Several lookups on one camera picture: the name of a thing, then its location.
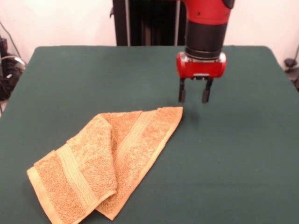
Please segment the terry cloth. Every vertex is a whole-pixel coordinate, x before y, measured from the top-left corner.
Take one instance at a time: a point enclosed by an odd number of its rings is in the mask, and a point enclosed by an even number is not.
[[[77,224],[97,210],[110,220],[152,167],[182,118],[182,107],[101,113],[28,177],[54,224]]]

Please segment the green tablecloth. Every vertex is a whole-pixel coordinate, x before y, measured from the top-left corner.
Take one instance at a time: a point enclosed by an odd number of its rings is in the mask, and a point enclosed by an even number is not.
[[[180,105],[181,50],[38,48],[0,119],[0,223],[49,223],[26,170],[97,113]],[[298,93],[268,48],[224,51],[208,104],[186,81],[179,127],[114,223],[299,223]]]

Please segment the black wrist cylinder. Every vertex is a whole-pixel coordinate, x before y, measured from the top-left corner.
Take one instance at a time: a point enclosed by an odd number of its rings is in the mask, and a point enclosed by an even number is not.
[[[213,60],[219,57],[225,38],[227,23],[207,25],[187,21],[185,52],[201,60]]]

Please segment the towel edge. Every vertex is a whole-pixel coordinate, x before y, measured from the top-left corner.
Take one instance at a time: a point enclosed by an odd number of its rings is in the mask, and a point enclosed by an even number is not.
[[[55,211],[55,208],[53,204],[51,203],[50,199],[48,198],[46,194],[46,189],[43,186],[43,183],[39,177],[39,174],[37,172],[37,169],[35,167],[31,167],[27,170],[27,175],[29,177],[29,180],[33,186],[33,189],[36,193],[36,196],[38,198],[38,201],[44,210],[45,214],[47,215],[48,219],[51,221],[51,223],[56,224],[63,224],[62,220],[59,218],[58,214]],[[90,205],[88,209],[86,209],[85,214],[73,222],[73,224],[80,223],[83,219],[85,219],[90,213],[92,213],[99,204],[101,204],[103,201],[105,201],[110,196],[114,195],[116,193],[116,189],[112,189],[108,191],[106,194],[104,194],[101,198],[97,200],[94,204]]]
[[[168,140],[170,139],[170,137],[173,135],[173,133],[177,129],[177,127],[178,127],[178,125],[179,125],[179,123],[180,123],[180,121],[182,119],[182,116],[183,116],[183,107],[177,107],[177,108],[178,108],[178,113],[177,113],[175,119],[173,120],[173,123],[169,127],[166,135],[164,136],[164,138],[162,139],[162,141],[158,145],[157,150],[153,153],[152,157],[149,159],[149,161],[147,162],[147,164],[141,170],[141,172],[140,172],[138,178],[136,179],[135,183],[130,187],[130,189],[125,194],[125,196],[119,201],[119,203],[116,205],[116,207],[113,209],[112,212],[106,213],[103,210],[98,210],[100,213],[102,213],[104,216],[106,216],[111,221],[113,221],[115,219],[115,217],[119,214],[119,212],[121,211],[121,209],[123,208],[123,206],[125,205],[125,203],[130,198],[131,194],[134,192],[134,190],[140,184],[140,182],[142,181],[142,179],[146,176],[146,174],[148,173],[148,171],[150,170],[150,168],[154,165],[154,163],[157,160],[158,156],[160,155],[160,153],[162,152],[162,150],[165,148],[166,143],[168,142]]]

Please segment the white wall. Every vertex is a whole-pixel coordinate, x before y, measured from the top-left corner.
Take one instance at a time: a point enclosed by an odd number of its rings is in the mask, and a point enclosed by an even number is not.
[[[283,65],[299,44],[299,0],[235,0],[227,45],[265,45]]]
[[[37,46],[115,45],[111,7],[112,0],[0,0],[0,20],[28,61]],[[235,0],[225,44],[266,45],[282,65],[299,44],[298,9],[299,0]]]
[[[0,0],[0,20],[28,61],[38,46],[115,45],[111,8],[112,0]]]

